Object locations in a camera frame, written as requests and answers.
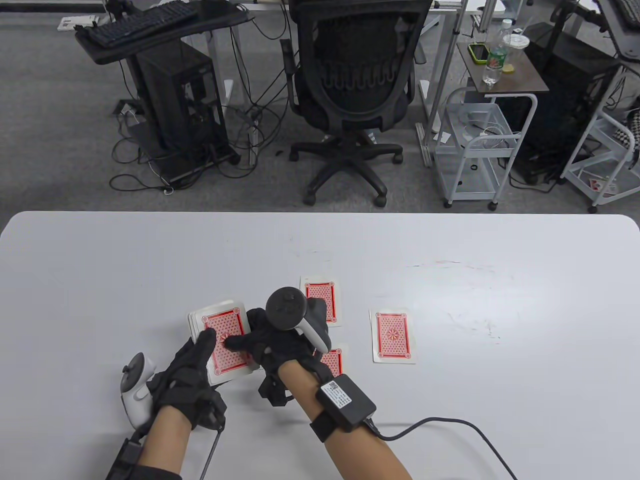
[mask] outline white cart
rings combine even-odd
[[[442,127],[433,152],[436,174],[444,193],[444,207],[451,208],[455,200],[490,200],[488,208],[495,211],[502,189],[518,149],[538,107],[532,93],[487,93],[490,103],[452,103],[459,92],[475,90],[458,88],[451,92],[441,112]],[[500,97],[527,97],[531,108],[522,131],[513,132],[500,107]],[[508,159],[502,178],[495,172],[499,159]]]
[[[563,183],[564,179],[569,180],[589,197],[589,213],[596,213],[598,205],[608,204],[640,191],[640,166],[632,162],[636,139],[627,127],[604,111],[614,86],[631,75],[638,73],[628,66],[620,67],[560,175],[558,183]],[[628,148],[613,138],[618,129],[627,137]],[[589,136],[599,141],[602,147],[589,158],[574,163]]]

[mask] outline cup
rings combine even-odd
[[[504,64],[502,72],[506,74],[513,73],[522,61],[524,49],[529,46],[529,38],[521,33],[512,33],[509,36],[509,54],[507,59],[509,63]]]

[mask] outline chair base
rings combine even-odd
[[[364,178],[376,190],[378,196],[374,200],[374,205],[382,208],[387,204],[387,187],[365,162],[380,155],[393,154],[393,162],[402,163],[402,151],[402,146],[394,143],[374,144],[366,133],[358,131],[341,137],[333,137],[322,143],[294,143],[291,145],[289,159],[297,161],[298,152],[306,152],[319,155],[327,162],[327,165],[307,186],[303,199],[305,204],[314,205],[316,192],[319,188],[337,172],[350,169]]]

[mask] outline red patterned card back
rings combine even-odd
[[[338,321],[335,313],[335,284],[325,282],[323,284],[305,284],[307,298],[321,298],[326,303],[326,321],[335,323]]]
[[[329,353],[325,353],[322,356],[321,362],[331,369],[331,373],[334,377],[344,373],[342,366],[342,350],[339,348],[330,350]]]
[[[376,314],[378,322],[378,356],[411,358],[406,314]]]
[[[216,330],[216,347],[213,350],[213,355],[211,355],[215,375],[221,375],[247,365],[244,355],[225,348],[225,339],[227,337],[246,333],[242,326],[239,308],[204,316],[202,317],[202,322],[205,328],[214,328]]]

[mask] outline black keyboard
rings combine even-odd
[[[197,15],[198,12],[192,5],[175,0],[134,15],[128,15],[122,20],[87,30],[89,37],[95,43],[105,48],[111,48],[145,38]]]
[[[640,0],[614,0],[630,29],[640,30]]]

